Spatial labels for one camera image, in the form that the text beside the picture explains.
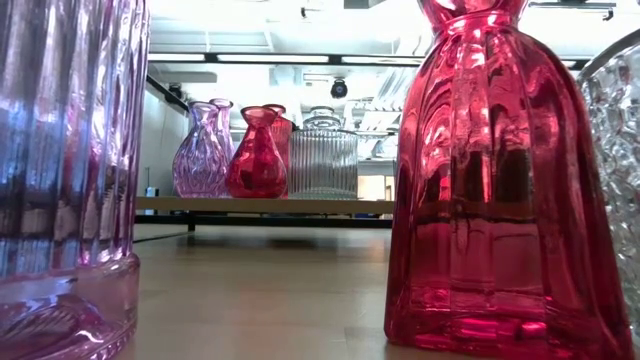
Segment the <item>security camera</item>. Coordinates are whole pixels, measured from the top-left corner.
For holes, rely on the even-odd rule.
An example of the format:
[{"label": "security camera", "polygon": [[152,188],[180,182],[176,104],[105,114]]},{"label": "security camera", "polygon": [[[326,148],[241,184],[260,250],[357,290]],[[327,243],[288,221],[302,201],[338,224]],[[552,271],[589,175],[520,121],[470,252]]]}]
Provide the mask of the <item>security camera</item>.
[{"label": "security camera", "polygon": [[169,92],[180,100],[182,100],[182,97],[184,96],[184,93],[182,92],[182,84],[180,83],[169,84]]},{"label": "security camera", "polygon": [[347,96],[347,84],[345,84],[344,79],[336,79],[333,82],[333,86],[331,86],[331,97],[334,99],[342,99]]}]

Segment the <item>white wall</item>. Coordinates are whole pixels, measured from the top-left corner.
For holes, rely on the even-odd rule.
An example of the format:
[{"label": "white wall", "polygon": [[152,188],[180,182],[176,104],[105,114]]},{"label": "white wall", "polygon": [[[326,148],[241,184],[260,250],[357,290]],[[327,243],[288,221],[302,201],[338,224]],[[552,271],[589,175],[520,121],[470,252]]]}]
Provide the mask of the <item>white wall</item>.
[{"label": "white wall", "polygon": [[138,196],[147,186],[160,189],[160,196],[173,195],[173,157],[189,132],[185,111],[168,105],[163,95],[147,84],[144,94]]}]

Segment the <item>vase base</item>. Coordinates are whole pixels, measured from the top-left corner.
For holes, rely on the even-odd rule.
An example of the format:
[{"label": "vase base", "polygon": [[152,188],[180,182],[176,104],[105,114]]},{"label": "vase base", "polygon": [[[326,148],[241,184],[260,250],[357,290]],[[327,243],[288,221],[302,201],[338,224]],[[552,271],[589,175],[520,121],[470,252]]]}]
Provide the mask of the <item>vase base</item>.
[{"label": "vase base", "polygon": [[489,315],[433,309],[387,319],[385,333],[397,345],[501,359],[633,359],[627,349],[610,345],[600,326],[596,318],[556,310]]},{"label": "vase base", "polygon": [[107,360],[136,329],[139,260],[0,283],[0,359]]}]

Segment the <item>glass jar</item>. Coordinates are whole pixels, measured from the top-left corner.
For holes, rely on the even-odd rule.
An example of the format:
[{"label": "glass jar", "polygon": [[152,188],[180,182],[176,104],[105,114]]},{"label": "glass jar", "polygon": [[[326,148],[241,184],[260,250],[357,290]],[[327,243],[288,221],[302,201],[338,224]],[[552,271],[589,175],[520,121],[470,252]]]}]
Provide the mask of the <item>glass jar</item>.
[{"label": "glass jar", "polygon": [[591,117],[634,342],[640,345],[640,30],[596,56],[578,83]]},{"label": "glass jar", "polygon": [[355,200],[358,135],[338,130],[332,114],[318,114],[291,135],[289,198]]}]

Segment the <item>vase rim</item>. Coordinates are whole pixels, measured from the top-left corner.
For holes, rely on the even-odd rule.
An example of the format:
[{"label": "vase rim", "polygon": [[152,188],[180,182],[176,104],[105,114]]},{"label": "vase rim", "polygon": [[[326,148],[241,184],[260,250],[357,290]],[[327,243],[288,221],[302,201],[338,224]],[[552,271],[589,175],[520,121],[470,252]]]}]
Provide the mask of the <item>vase rim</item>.
[{"label": "vase rim", "polygon": [[218,107],[226,107],[226,108],[233,107],[233,101],[225,98],[212,98],[211,100],[209,100],[209,104],[212,104]]},{"label": "vase rim", "polygon": [[262,106],[268,107],[268,108],[272,108],[273,110],[275,110],[278,113],[279,117],[282,117],[282,115],[284,115],[284,113],[287,112],[287,108],[284,107],[284,105],[280,105],[280,104],[264,104]]},{"label": "vase rim", "polygon": [[216,105],[208,103],[206,101],[189,101],[187,106],[189,106],[189,108],[195,108],[195,107],[202,108],[202,107],[204,107],[204,108],[210,108],[210,109],[217,107]]},{"label": "vase rim", "polygon": [[240,110],[240,114],[242,115],[243,118],[248,119],[249,117],[251,117],[251,113],[256,112],[256,111],[260,111],[261,115],[264,115],[265,113],[271,115],[272,119],[269,119],[268,120],[269,124],[264,124],[265,126],[270,126],[273,123],[273,121],[275,121],[278,118],[278,112],[277,111],[273,110],[270,107],[260,106],[260,105],[243,107]]}]

